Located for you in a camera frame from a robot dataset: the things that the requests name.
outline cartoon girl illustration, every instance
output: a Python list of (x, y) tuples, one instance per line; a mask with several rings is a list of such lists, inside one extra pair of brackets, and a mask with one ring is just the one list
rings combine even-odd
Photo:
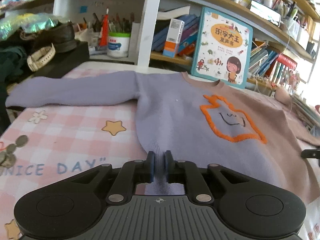
[(237, 57), (230, 57), (227, 61), (228, 82), (235, 83), (237, 74), (241, 71), (241, 62)]
[(204, 60), (203, 59), (199, 60), (199, 62), (198, 62), (198, 70), (202, 69), (203, 65), (204, 65)]

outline smiley face embroidery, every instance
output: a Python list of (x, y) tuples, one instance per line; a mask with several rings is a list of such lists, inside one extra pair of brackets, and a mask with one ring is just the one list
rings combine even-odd
[(267, 143), (264, 134), (245, 111), (235, 109), (226, 98), (221, 96), (204, 95), (204, 98), (210, 104), (201, 105), (200, 110), (215, 135), (233, 143), (246, 139), (256, 139), (264, 144)]

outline flower pattern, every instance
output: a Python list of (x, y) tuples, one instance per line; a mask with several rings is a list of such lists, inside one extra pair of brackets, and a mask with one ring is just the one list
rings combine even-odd
[(47, 119), (48, 116), (44, 114), (44, 110), (40, 113), (34, 112), (33, 116), (28, 120), (29, 122), (39, 123), (41, 119)]

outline sweatshirt collar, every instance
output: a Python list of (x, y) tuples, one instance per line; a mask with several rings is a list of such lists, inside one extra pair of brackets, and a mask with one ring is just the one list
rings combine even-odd
[(185, 81), (187, 81), (193, 87), (214, 91), (214, 90), (221, 89), (221, 88), (223, 88), (225, 86), (225, 83), (223, 81), (221, 81), (221, 80), (217, 80), (217, 81), (214, 81), (214, 82), (211, 82), (211, 81), (206, 82), (206, 81), (200, 81), (200, 80), (191, 79), (188, 76), (187, 72), (181, 72), (181, 74), (183, 76), (183, 79)]

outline coin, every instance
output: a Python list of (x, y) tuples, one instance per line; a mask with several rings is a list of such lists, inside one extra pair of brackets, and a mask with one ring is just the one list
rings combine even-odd
[(6, 155), (6, 151), (0, 152), (0, 164), (5, 160)]
[(7, 154), (6, 159), (3, 163), (1, 163), (1, 166), (9, 169), (16, 163), (17, 158), (13, 154)]
[(23, 146), (25, 146), (27, 144), (28, 141), (29, 141), (28, 136), (20, 135), (16, 139), (16, 145), (17, 145), (17, 147), (23, 147)]
[(11, 153), (14, 153), (16, 148), (17, 148), (17, 146), (14, 143), (12, 143), (7, 146), (6, 151), (8, 154), (11, 154)]

